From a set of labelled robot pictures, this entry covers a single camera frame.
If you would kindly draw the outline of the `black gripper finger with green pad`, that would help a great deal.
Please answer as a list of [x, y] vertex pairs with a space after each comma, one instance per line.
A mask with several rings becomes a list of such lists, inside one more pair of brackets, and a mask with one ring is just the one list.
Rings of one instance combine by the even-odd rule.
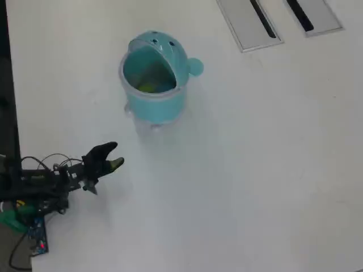
[[102, 161], [107, 160], [108, 155], [117, 147], [117, 142], [108, 142], [93, 147], [86, 154], [86, 167], [99, 168]]
[[103, 177], [114, 173], [118, 168], [120, 168], [125, 162], [123, 157], [119, 157], [115, 160], [104, 160], [101, 162], [98, 170], [98, 177]]

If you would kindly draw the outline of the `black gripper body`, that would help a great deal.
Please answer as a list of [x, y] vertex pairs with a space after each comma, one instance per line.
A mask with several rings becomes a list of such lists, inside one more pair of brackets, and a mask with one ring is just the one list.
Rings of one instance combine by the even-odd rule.
[[100, 165], [86, 166], [83, 163], [67, 168], [70, 185], [73, 187], [94, 188], [99, 179], [104, 176], [104, 169]]

